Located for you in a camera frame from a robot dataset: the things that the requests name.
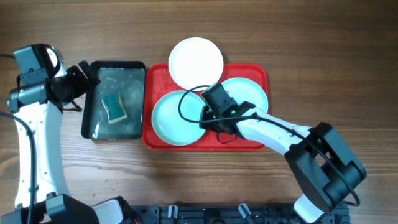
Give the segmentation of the light blue plate front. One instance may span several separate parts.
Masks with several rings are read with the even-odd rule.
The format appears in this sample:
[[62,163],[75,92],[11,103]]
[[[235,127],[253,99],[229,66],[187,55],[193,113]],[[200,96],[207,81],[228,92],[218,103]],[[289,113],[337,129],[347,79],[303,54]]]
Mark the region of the light blue plate front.
[[205,133],[196,123],[205,102],[194,93],[178,90],[164,95],[152,110],[152,127],[166,143],[174,146],[185,146],[199,140]]

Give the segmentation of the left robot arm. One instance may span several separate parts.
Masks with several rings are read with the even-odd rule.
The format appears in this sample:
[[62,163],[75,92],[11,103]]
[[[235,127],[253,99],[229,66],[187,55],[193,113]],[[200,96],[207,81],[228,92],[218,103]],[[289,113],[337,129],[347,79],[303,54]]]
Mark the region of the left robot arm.
[[65,105],[100,84],[86,61],[68,69],[49,44],[14,51],[20,74],[7,100],[19,137],[20,180],[15,210],[2,223],[141,223],[139,214],[121,196],[94,206],[74,199],[66,184],[60,150]]

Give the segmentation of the white round plate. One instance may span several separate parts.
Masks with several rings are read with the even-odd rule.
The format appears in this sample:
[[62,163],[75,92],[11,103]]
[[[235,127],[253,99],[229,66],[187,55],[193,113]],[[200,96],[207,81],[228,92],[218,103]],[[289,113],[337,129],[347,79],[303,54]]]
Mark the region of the white round plate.
[[189,90],[212,85],[221,78],[224,59],[220,49],[210,40],[191,37],[179,42],[171,51],[168,68],[173,81]]

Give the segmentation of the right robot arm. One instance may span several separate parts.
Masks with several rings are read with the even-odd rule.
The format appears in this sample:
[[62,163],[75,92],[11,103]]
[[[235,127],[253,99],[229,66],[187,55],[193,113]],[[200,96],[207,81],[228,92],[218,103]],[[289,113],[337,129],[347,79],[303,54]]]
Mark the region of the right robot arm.
[[292,124],[267,113],[267,96],[251,85],[215,83],[202,93],[200,126],[216,133],[255,141],[284,156],[302,196],[294,212],[314,223],[348,195],[360,204],[354,188],[365,178],[359,159],[336,129],[321,122],[314,128]]

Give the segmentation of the green yellow sponge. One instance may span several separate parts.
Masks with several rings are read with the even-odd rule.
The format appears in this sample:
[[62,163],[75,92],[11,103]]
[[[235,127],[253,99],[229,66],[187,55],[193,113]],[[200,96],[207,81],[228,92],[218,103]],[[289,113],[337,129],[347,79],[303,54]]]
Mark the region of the green yellow sponge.
[[128,118],[119,92],[103,96],[102,103],[107,112],[109,124],[118,123]]

